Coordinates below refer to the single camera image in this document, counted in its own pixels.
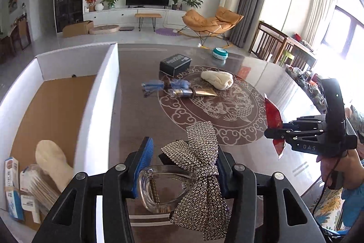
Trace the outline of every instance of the door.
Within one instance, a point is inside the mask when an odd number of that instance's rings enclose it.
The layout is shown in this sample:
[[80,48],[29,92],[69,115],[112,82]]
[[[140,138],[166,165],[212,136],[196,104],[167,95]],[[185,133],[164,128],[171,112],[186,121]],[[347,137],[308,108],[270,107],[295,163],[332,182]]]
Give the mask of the door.
[[53,0],[39,0],[39,22],[43,34],[55,30]]

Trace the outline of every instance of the rhinestone bow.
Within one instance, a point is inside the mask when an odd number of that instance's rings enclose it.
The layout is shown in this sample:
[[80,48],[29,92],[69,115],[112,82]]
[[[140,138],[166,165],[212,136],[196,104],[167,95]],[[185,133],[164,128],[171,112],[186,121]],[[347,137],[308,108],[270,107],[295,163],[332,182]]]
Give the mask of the rhinestone bow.
[[204,240],[224,238],[230,220],[230,209],[221,196],[215,165],[218,142],[211,122],[187,127],[189,143],[174,141],[162,148],[180,168],[193,172],[197,181],[183,197],[171,223],[190,230],[203,231]]

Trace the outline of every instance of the red decoration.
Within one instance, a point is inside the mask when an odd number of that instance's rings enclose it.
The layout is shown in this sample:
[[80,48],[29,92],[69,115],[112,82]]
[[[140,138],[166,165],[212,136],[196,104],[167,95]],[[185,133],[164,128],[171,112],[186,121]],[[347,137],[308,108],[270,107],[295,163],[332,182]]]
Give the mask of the red decoration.
[[239,69],[238,76],[240,76],[243,80],[246,80],[246,77],[248,76],[251,69],[251,67],[242,66]]
[[[283,121],[279,109],[265,95],[265,113],[267,115],[267,125],[269,128],[281,129]],[[278,159],[283,155],[283,150],[286,147],[284,139],[273,139],[274,148],[278,154]]]
[[293,38],[294,38],[295,40],[297,40],[298,42],[300,42],[300,41],[301,41],[301,39],[302,39],[298,33],[296,33],[296,34],[293,36]]

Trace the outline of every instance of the round cushion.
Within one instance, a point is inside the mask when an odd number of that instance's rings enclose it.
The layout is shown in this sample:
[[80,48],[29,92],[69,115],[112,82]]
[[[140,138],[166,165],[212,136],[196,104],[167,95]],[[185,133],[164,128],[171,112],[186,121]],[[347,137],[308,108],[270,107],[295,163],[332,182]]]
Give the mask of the round cushion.
[[90,29],[90,34],[113,33],[119,31],[119,25],[102,25]]

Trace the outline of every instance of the purple mat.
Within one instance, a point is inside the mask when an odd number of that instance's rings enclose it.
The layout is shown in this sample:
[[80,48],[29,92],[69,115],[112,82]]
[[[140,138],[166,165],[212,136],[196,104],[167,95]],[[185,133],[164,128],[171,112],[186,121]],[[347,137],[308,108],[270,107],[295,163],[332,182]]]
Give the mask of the purple mat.
[[172,28],[158,28],[155,33],[166,36],[179,36],[177,32],[173,32]]

